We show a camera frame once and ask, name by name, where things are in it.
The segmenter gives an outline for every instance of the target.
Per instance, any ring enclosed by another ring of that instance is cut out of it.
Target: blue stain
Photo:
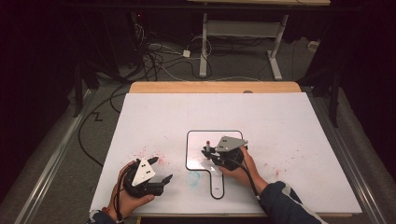
[[[186,182],[192,187],[196,187],[199,183],[201,175],[198,172],[189,172],[186,176]]]

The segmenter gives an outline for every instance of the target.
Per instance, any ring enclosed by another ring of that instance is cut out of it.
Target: person's right hand
[[[253,158],[248,154],[246,147],[241,146],[240,149],[244,154],[244,162],[242,162],[242,164],[250,172],[256,190],[259,194],[261,194],[262,191],[267,187],[268,183],[264,179],[262,179],[262,177],[259,175],[259,172],[257,171],[256,168],[256,164],[254,163]],[[220,166],[219,170],[224,175],[235,178],[239,183],[245,186],[250,186],[248,175],[245,173],[244,170],[242,170],[242,168],[238,167],[235,170],[230,171],[227,168]]]

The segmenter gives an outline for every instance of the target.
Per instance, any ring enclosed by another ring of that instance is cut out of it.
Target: person's left hand
[[[125,165],[121,170],[119,174],[119,178],[122,174],[122,172],[131,164],[134,164],[134,161],[129,162],[127,165]],[[113,188],[113,192],[111,193],[111,198],[110,198],[110,203],[108,204],[108,214],[111,216],[111,218],[114,221],[117,221],[117,213],[116,209],[114,207],[114,200],[115,200],[115,195],[117,193],[117,184]],[[126,218],[132,214],[132,212],[137,208],[142,205],[145,205],[146,203],[151,202],[154,200],[154,195],[145,195],[141,198],[134,198],[130,196],[126,190],[123,190],[123,183],[121,183],[121,191],[120,191],[120,213],[122,214],[123,218]]]

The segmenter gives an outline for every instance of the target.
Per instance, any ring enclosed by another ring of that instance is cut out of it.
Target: gray carpet floor
[[[212,54],[209,56],[211,77],[206,80],[227,81],[274,81],[271,68],[265,51],[271,49],[273,42],[264,39],[262,42],[254,42],[253,39],[244,39],[234,42],[233,47],[227,41],[214,41]],[[310,64],[314,53],[308,51],[306,46],[309,41],[301,39],[294,43],[282,43],[276,56],[280,71],[284,80],[291,81],[303,77]],[[167,42],[162,43],[162,50],[182,52],[185,47]],[[159,53],[164,61],[171,61],[179,56],[169,53]],[[199,57],[195,51],[191,57]],[[193,75],[198,75],[199,61],[178,60],[163,64],[163,70],[158,73],[160,81],[176,80],[201,80]],[[127,65],[120,67],[123,74],[131,69]],[[154,75],[149,79],[140,81],[154,81]],[[87,116],[94,108],[99,106],[105,99],[120,87],[120,84],[106,78],[100,79],[100,87],[97,91],[87,91],[88,96],[84,104],[84,115]],[[120,87],[117,93],[127,92],[129,86]],[[310,96],[310,89],[304,88]],[[376,156],[375,150],[364,134],[359,121],[350,109],[347,98],[340,89],[339,107],[337,111],[339,128],[335,129],[327,116],[327,97],[314,98],[310,96],[312,105],[317,112],[323,130],[329,138],[334,153],[339,159],[355,195],[361,204],[362,214],[352,217],[325,217],[330,223],[396,223],[396,185],[381,160]],[[114,98],[112,103],[117,110],[122,108],[123,96]],[[23,171],[15,182],[13,188],[0,205],[0,223],[14,223],[23,206],[35,188],[37,180],[42,175],[51,155],[65,139],[70,126],[76,121],[73,118],[75,106],[71,104],[64,115],[54,124],[46,138],[41,142],[32,157],[26,162]],[[84,148],[99,162],[104,162],[117,125],[119,113],[112,108],[109,102],[99,106],[95,116],[90,116],[81,127],[81,142]],[[356,182],[356,171],[347,168],[350,161],[344,159],[345,151],[351,155],[353,162],[358,167],[358,176],[362,182]],[[38,206],[30,216],[31,223],[84,223],[88,217],[88,210],[95,192],[102,168],[90,160],[81,150],[78,143],[78,130],[74,131],[65,146],[63,160],[59,162],[56,175],[49,181],[49,188],[43,192],[44,197],[38,200]],[[363,184],[366,189],[359,189]],[[363,194],[367,191],[375,202],[374,214],[369,210],[373,204],[367,204]],[[143,223],[268,223],[267,218],[143,218]],[[127,219],[127,223],[135,223],[134,218]]]

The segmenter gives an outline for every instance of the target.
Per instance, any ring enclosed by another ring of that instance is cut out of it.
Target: whiteboard
[[[91,210],[108,205],[120,169],[159,157],[154,182],[173,174],[162,196],[134,211],[153,215],[263,215],[250,188],[224,177],[224,196],[210,193],[209,172],[186,168],[191,130],[236,130],[269,183],[289,183],[319,214],[361,208],[305,93],[129,93],[126,95]]]

